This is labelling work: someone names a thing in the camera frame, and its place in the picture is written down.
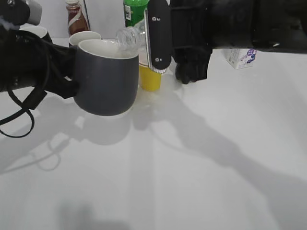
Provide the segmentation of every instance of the dark gray mug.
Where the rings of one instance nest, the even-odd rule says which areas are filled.
[[[74,100],[83,110],[100,116],[122,114],[136,99],[138,53],[119,51],[111,40],[82,41],[73,79],[80,85]]]

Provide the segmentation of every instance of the sauce bottle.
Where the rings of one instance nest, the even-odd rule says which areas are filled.
[[[82,7],[79,0],[66,0],[66,4],[69,36],[77,32],[89,31],[89,26],[82,13]]]

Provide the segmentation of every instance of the black cable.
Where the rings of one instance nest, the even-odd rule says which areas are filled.
[[[10,87],[9,84],[7,85],[7,91],[8,91],[8,94],[9,94],[10,98],[11,98],[17,105],[19,105],[20,107],[22,107],[22,106],[23,106],[23,103],[22,103],[22,102],[16,97],[16,95],[13,93],[12,88]],[[9,137],[9,138],[24,138],[24,137],[28,136],[28,135],[32,132],[32,130],[33,130],[33,128],[34,128],[35,120],[34,120],[34,117],[33,117],[32,113],[30,112],[30,110],[29,110],[29,109],[25,109],[25,108],[23,108],[23,107],[22,107],[22,109],[21,109],[20,111],[18,111],[17,113],[15,113],[15,114],[18,114],[18,116],[17,116],[16,118],[20,117],[20,116],[23,115],[24,113],[27,113],[27,114],[29,115],[30,119],[31,119],[31,128],[30,128],[30,130],[29,130],[26,134],[21,135],[21,136],[12,136],[12,135],[9,135],[9,134],[4,133],[1,129],[0,129],[0,133],[3,134],[3,135],[5,135],[6,137]]]
[[[0,126],[5,125],[5,124],[11,122],[12,120],[19,118],[22,114],[24,114],[24,111],[19,110],[18,112],[14,113],[13,115],[11,115],[11,116],[3,119],[3,120],[0,120]]]

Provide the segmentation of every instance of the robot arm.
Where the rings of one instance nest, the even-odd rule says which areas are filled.
[[[154,0],[146,22],[152,69],[167,68],[172,56],[184,84],[207,78],[212,49],[307,54],[305,0]]]
[[[23,114],[28,114],[34,127],[30,110],[36,109],[46,96],[53,92],[63,98],[73,97],[78,84],[65,77],[72,76],[75,49],[56,46],[35,34],[20,31],[25,23],[39,24],[41,6],[32,0],[0,0],[0,92],[7,91],[11,99],[20,106],[15,114],[0,120],[4,125]],[[30,87],[34,89],[23,101],[19,101],[13,90]]]

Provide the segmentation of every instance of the green bottle label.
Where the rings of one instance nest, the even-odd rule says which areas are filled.
[[[142,21],[144,19],[144,11],[146,8],[147,8],[147,5],[129,6],[129,5],[124,4],[126,27],[135,26],[135,24]]]

